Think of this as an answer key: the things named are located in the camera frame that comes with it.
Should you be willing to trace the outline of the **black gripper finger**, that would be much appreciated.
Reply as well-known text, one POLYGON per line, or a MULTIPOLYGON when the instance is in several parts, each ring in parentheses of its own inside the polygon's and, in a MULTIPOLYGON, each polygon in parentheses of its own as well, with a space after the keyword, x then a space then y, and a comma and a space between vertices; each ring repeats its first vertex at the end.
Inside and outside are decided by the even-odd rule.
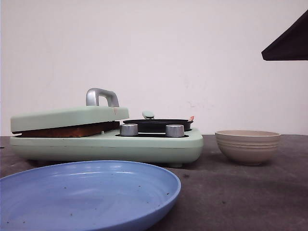
POLYGON ((308 12, 262 52, 265 61, 306 61, 308 59, 308 12))

